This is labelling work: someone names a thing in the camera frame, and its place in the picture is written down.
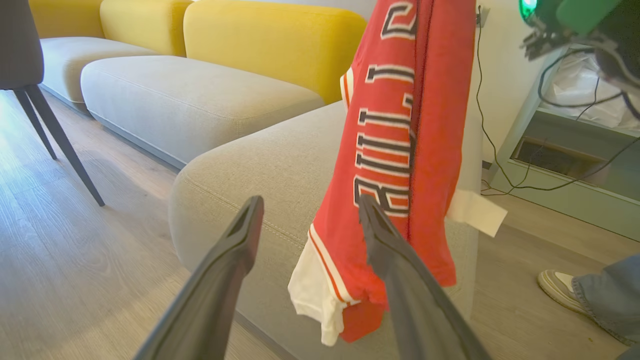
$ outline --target beige sneaker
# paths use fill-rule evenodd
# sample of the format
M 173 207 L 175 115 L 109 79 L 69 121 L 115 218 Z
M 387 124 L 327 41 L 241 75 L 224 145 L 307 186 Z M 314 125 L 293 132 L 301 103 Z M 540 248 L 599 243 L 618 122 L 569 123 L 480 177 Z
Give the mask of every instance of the beige sneaker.
M 555 270 L 545 270 L 538 275 L 538 285 L 550 298 L 558 304 L 586 316 L 587 311 L 582 307 L 573 292 L 571 280 L 573 276 Z

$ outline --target chair leg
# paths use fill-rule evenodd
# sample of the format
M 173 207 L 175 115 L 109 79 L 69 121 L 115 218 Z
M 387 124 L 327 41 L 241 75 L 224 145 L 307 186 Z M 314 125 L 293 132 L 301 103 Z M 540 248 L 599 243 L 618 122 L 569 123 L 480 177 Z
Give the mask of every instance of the chair leg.
M 24 92 L 23 89 L 17 89 L 17 90 L 14 89 L 13 93 L 18 98 L 18 101 L 20 102 L 22 109 L 24 110 L 24 112 L 27 114 L 27 117 L 31 121 L 31 125 L 33 125 L 33 127 L 36 129 L 36 133 L 38 133 L 38 136 L 42 140 L 44 147 L 47 148 L 47 151 L 49 151 L 49 154 L 51 155 L 53 160 L 58 159 L 56 157 L 56 153 L 53 151 L 53 148 L 51 147 L 51 144 L 49 143 L 47 134 L 44 132 L 44 129 L 42 129 L 42 125 L 40 124 L 40 119 L 38 119 L 38 115 L 36 115 L 35 111 L 33 111 L 33 107 L 31 106 L 31 101 L 29 101 L 29 97 L 27 96 L 27 93 Z
M 80 162 L 73 146 L 69 142 L 65 131 L 62 129 L 62 126 L 60 126 L 58 119 L 56 119 L 56 116 L 49 107 L 49 104 L 47 104 L 47 100 L 44 98 L 44 95 L 42 95 L 40 88 L 38 88 L 37 85 L 28 85 L 25 86 L 24 89 L 31 98 L 33 106 L 35 106 L 36 110 L 39 112 L 42 122 L 47 126 L 51 136 L 53 136 L 54 140 L 58 143 L 58 146 L 60 146 L 60 149 L 67 157 L 71 166 L 73 166 L 86 188 L 89 190 L 91 195 L 93 195 L 95 201 L 98 202 L 98 205 L 104 206 L 102 197 L 100 197 L 98 190 L 89 178 L 89 174 L 86 173 L 84 166 Z

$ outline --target red and white shirt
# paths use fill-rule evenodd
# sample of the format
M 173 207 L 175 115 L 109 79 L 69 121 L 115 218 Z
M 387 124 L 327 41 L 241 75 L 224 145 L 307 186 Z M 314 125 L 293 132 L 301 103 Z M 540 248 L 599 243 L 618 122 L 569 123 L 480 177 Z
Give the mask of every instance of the red and white shirt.
M 321 322 L 326 345 L 374 331 L 387 306 L 367 264 L 363 193 L 442 286 L 456 283 L 444 218 L 460 171 L 474 31 L 473 0 L 378 0 L 340 80 L 347 117 L 339 155 L 289 283 L 296 311 Z

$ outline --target yellow sofa backrest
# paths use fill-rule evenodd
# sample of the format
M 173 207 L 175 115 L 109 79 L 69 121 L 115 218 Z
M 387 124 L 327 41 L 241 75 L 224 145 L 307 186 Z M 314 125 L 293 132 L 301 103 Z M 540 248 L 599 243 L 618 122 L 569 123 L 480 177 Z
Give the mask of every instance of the yellow sofa backrest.
M 29 0 L 40 38 L 104 37 L 102 0 Z
M 293 83 L 340 100 L 366 21 L 341 9 L 201 0 L 184 16 L 187 57 Z
M 191 0 L 104 0 L 100 19 L 104 37 L 185 56 L 182 20 Z

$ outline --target chair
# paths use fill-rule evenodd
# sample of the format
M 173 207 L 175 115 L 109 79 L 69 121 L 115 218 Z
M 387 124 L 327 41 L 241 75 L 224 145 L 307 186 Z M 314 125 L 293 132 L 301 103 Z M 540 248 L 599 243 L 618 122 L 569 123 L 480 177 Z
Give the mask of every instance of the chair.
M 47 126 L 84 185 L 99 206 L 104 201 L 86 173 L 58 119 L 47 104 L 38 84 L 44 76 L 44 60 L 28 0 L 0 1 L 0 90 L 13 90 L 51 157 L 56 154 L 47 139 L 36 112 Z

